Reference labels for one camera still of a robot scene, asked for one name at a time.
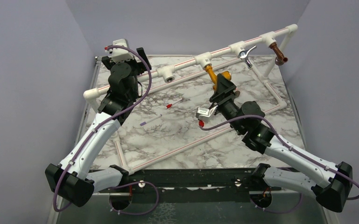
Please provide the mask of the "yellow water faucet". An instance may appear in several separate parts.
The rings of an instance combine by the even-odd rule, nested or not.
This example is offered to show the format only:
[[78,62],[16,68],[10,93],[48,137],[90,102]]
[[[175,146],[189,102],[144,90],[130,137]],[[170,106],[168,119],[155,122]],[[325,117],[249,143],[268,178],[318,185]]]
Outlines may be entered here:
[[[212,66],[211,65],[206,65],[204,67],[204,70],[207,72],[207,74],[209,75],[211,81],[213,82],[213,90],[216,91],[217,89],[217,80],[218,80],[218,77],[217,75],[214,73],[213,69],[212,69]],[[232,79],[232,76],[231,76],[231,73],[229,71],[223,71],[220,73],[220,75],[222,75],[224,78],[226,78],[227,80],[231,81]]]

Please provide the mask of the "white PVC pipe frame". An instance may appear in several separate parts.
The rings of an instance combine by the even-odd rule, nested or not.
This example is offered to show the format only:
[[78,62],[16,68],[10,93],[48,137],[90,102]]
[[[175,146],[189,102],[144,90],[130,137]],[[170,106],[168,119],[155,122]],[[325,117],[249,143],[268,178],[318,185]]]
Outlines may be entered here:
[[[247,40],[247,41],[240,41],[240,42],[236,42],[233,44],[228,45],[225,48],[222,49],[218,49],[215,50],[213,52],[205,52],[202,53],[200,55],[196,55],[193,57],[193,59],[181,62],[181,63],[177,63],[177,64],[169,64],[166,66],[162,66],[157,68],[155,71],[151,72],[151,78],[157,78],[157,77],[161,77],[164,79],[164,82],[166,84],[162,84],[160,86],[157,87],[153,87],[149,90],[148,93],[155,93],[158,91],[162,91],[164,89],[167,89],[169,87],[172,86],[176,86],[179,85],[181,83],[184,83],[185,81],[200,77],[202,75],[207,74],[207,72],[204,70],[204,67],[206,65],[211,65],[211,60],[217,57],[221,57],[224,55],[229,55],[229,54],[233,54],[237,57],[237,59],[233,59],[231,61],[227,61],[225,63],[216,65],[216,66],[212,66],[213,71],[215,70],[219,70],[222,69],[224,67],[236,64],[236,63],[240,63],[242,62],[239,58],[238,58],[238,54],[240,51],[242,50],[247,50],[250,49],[252,46],[259,44],[259,43],[264,43],[266,46],[268,46],[273,42],[276,42],[276,37],[281,36],[281,35],[285,35],[283,41],[281,42],[279,48],[280,50],[283,52],[284,49],[286,48],[288,42],[290,41],[290,39],[292,38],[292,36],[296,33],[296,31],[298,30],[298,25],[297,24],[291,24],[286,26],[285,28],[282,28],[280,30],[277,31],[271,31],[265,34],[262,34],[256,38]],[[249,69],[250,71],[253,72],[254,74],[254,78],[256,80],[259,80],[262,84],[264,84],[264,86],[266,87],[266,89],[272,94],[272,96],[276,99],[277,101],[277,105],[275,105],[273,108],[270,108],[266,111],[264,111],[265,115],[267,114],[271,114],[275,111],[284,109],[287,107],[287,103],[281,98],[281,96],[278,94],[278,92],[275,91],[274,87],[270,84],[270,82],[267,80],[268,75],[270,74],[270,72],[273,70],[273,66],[275,65],[275,61],[272,59],[266,72],[264,74],[261,74],[260,71],[258,70],[258,68],[253,64],[253,62],[250,60],[250,62],[252,63],[253,67],[252,69]],[[183,69],[186,69],[190,66],[194,66],[194,65],[199,65],[201,66],[202,70],[184,77],[181,77],[177,80],[175,80],[174,77],[174,73]],[[108,92],[108,88],[109,86],[103,86],[100,88],[94,88],[94,89],[89,89],[86,90],[83,93],[83,97],[86,100],[86,102],[91,106],[91,108],[95,111],[98,112],[97,110],[97,98],[107,94]],[[198,145],[201,145],[202,143],[206,143],[207,141],[210,141],[214,138],[217,138],[225,133],[228,133],[229,131],[231,131],[230,128],[224,128],[220,131],[216,131],[210,135],[207,135],[206,137],[203,137],[201,139],[198,139],[197,141],[194,141],[192,143],[189,143],[186,146],[180,147],[178,149],[175,150],[171,150],[166,154],[163,154],[162,156],[159,156],[155,159],[149,160],[145,163],[142,163],[141,165],[137,165],[136,167],[128,167],[130,174],[135,173],[136,171],[140,171],[142,169],[148,168],[158,162],[161,162],[163,160],[166,160],[174,155],[177,155],[179,153],[185,152],[188,149],[194,148]]]

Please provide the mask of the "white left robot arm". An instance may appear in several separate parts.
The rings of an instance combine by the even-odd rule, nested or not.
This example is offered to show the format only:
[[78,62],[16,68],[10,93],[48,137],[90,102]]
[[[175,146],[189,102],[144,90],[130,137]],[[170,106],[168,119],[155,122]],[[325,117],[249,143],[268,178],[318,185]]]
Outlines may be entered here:
[[49,187],[54,193],[53,208],[61,212],[70,205],[82,207],[92,194],[106,188],[121,192],[128,186],[125,177],[128,172],[113,166],[96,173],[89,170],[96,156],[109,138],[118,131],[131,111],[149,94],[139,94],[138,76],[148,73],[148,83],[152,84],[150,62],[143,48],[131,50],[120,45],[105,48],[112,53],[112,64],[108,67],[109,90],[97,108],[93,124],[80,142],[58,165],[49,164],[45,170]]

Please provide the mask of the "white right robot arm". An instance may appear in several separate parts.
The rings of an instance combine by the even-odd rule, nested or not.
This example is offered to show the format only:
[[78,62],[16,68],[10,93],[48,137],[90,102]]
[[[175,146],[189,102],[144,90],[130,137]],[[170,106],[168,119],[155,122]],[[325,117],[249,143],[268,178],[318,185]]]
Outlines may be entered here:
[[295,172],[280,171],[270,165],[260,164],[251,176],[251,185],[262,190],[266,186],[280,187],[303,193],[316,199],[333,212],[343,211],[352,189],[352,167],[346,162],[336,164],[321,159],[285,140],[264,117],[265,113],[255,101],[241,107],[235,102],[236,85],[222,74],[212,82],[214,94],[210,102],[217,107],[245,145],[260,154],[281,160]]

